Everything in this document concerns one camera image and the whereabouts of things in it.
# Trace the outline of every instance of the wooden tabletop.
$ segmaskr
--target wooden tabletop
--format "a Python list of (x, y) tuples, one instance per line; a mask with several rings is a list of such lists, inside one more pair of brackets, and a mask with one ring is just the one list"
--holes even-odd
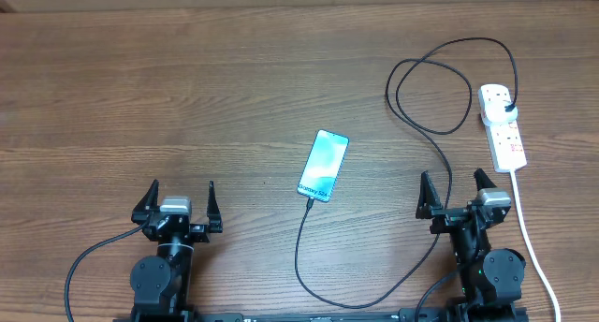
[[(0, 36), (2, 321), (65, 321), (72, 262), (134, 227), (130, 212), (154, 178), (163, 196), (191, 196), (197, 220), (214, 180), (225, 232), (196, 248), (191, 302), (201, 312), (347, 312), (312, 298), (293, 269), (306, 201), (296, 186), (320, 128), (351, 144), (332, 201), (308, 217), (300, 272), (328, 299), (378, 298), (433, 240), (430, 222), (415, 219), (420, 173), (431, 172), (441, 195), (447, 186), (430, 144), (387, 109), (387, 75), (460, 37), (498, 38), (516, 57), (529, 162), (518, 177), (534, 250), (564, 319), (599, 319), (597, 3), (3, 14)], [(513, 89), (505, 53), (489, 42), (447, 47), (434, 59), (460, 69), (475, 90)], [(464, 82), (434, 66), (419, 67), (402, 89), (407, 112), (437, 129), (455, 125), (467, 101)], [(454, 169), (453, 207), (474, 198), (478, 167), (511, 189), (493, 172), (478, 111), (475, 101), (459, 131), (434, 136)], [(529, 260), (518, 306), (550, 321), (516, 211), (489, 239)], [(138, 234), (85, 258), (71, 287), (76, 320), (126, 316), (131, 267), (155, 249)], [(414, 307), (454, 269), (443, 236), (369, 311)], [(435, 292), (429, 305), (459, 286)]]

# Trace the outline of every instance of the wooden table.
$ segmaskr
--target wooden table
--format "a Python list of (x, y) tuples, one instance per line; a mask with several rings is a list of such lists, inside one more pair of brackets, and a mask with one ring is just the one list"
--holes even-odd
[[(414, 217), (420, 172), (445, 193), (446, 171), (383, 98), (390, 69), (459, 37), (495, 37), (515, 54), (519, 171), (528, 229), (565, 320), (599, 310), (599, 7), (594, 2), (157, 10), (0, 15), (0, 320), (65, 321), (63, 286), (86, 247), (133, 227), (153, 178), (189, 195), (204, 219), (214, 180), (225, 233), (197, 247), (191, 301), (204, 313), (340, 312), (309, 296), (293, 271), (305, 198), (296, 185), (319, 128), (351, 139), (332, 201), (314, 205), (300, 271), (345, 303), (378, 298), (431, 244)], [(513, 88), (488, 42), (443, 49), (475, 89)], [(454, 74), (419, 67), (406, 110), (447, 129), (467, 103)], [(475, 196), (492, 169), (475, 101), (464, 126), (435, 137), (454, 169), (450, 206)], [(489, 232), (528, 254), (516, 212)], [(111, 321), (133, 303), (129, 272), (155, 243), (142, 235), (89, 255), (72, 283), (77, 321)], [(370, 311), (413, 307), (455, 268), (448, 237), (400, 289)], [(533, 321), (552, 309), (532, 264), (523, 299)], [(454, 282), (431, 296), (460, 294)]]

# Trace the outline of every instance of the smartphone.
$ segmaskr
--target smartphone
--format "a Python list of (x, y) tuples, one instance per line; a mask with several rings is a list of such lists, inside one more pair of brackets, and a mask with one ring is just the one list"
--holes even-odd
[(298, 193), (328, 202), (348, 145), (349, 138), (319, 130), (301, 174)]

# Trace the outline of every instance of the wood grain surface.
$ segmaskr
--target wood grain surface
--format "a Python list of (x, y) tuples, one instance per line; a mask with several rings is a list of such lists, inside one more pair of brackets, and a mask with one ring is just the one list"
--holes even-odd
[[(383, 98), (401, 59), (459, 37), (495, 37), (519, 67), (519, 172), (535, 251), (565, 320), (599, 309), (599, 7), (594, 2), (221, 8), (0, 16), (0, 320), (65, 321), (63, 287), (88, 246), (133, 227), (152, 179), (189, 195), (204, 219), (214, 180), (225, 233), (196, 249), (191, 301), (204, 313), (340, 312), (308, 295), (293, 271), (305, 198), (295, 191), (315, 132), (351, 139), (328, 204), (311, 211), (299, 268), (317, 293), (378, 298), (433, 240), (415, 219), (420, 173), (441, 195), (433, 148)], [(506, 55), (470, 42), (434, 59), (477, 89), (513, 88)], [(402, 101), (448, 129), (467, 105), (455, 74), (419, 67)], [(478, 103), (464, 126), (435, 139), (454, 169), (450, 206), (475, 196), (472, 173), (493, 171)], [(516, 212), (489, 231), (495, 248), (529, 259)], [(72, 283), (77, 321), (111, 321), (133, 303), (129, 272), (155, 253), (136, 235), (93, 252)], [(404, 285), (370, 311), (416, 306), (455, 269), (448, 237)], [(532, 264), (523, 299), (532, 321), (552, 309)], [(460, 294), (453, 282), (429, 305)]]

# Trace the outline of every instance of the white power strip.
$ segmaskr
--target white power strip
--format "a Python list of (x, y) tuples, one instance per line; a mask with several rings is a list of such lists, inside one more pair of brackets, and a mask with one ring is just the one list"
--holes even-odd
[(533, 245), (528, 237), (526, 225), (524, 223), (524, 215), (522, 214), (522, 206), (520, 204), (520, 195), (516, 180), (516, 170), (526, 166), (526, 155), (522, 146), (522, 138), (516, 123), (518, 110), (505, 111), (507, 104), (511, 103), (509, 90), (499, 84), (486, 84), (478, 90), (478, 101), (480, 102), (480, 115), (487, 130), (487, 138), (489, 139), (489, 148), (493, 159), (493, 166), (497, 172), (509, 172), (514, 187), (514, 198), (516, 199), (516, 211), (518, 212), (518, 220), (522, 237), (528, 253), (531, 255), (534, 268), (539, 274), (541, 281), (545, 285), (553, 310), (555, 311), (555, 321), (562, 321), (560, 313), (560, 304), (558, 298), (551, 288), (549, 280), (541, 270), (536, 255), (534, 254)]

